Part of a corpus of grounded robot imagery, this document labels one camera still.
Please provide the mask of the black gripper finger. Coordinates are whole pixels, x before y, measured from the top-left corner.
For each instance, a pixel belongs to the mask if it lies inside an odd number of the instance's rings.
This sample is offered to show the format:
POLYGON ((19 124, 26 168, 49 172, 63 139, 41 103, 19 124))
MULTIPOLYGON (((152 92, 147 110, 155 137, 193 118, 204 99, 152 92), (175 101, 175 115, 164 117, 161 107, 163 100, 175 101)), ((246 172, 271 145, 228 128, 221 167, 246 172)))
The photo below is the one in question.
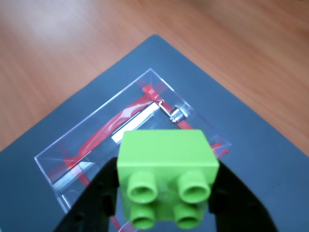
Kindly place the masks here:
POLYGON ((276 232, 270 214, 251 190, 221 161, 209 198, 218 232, 276 232))
POLYGON ((117 157, 111 158, 63 217, 56 232, 107 232, 119 188, 117 157))

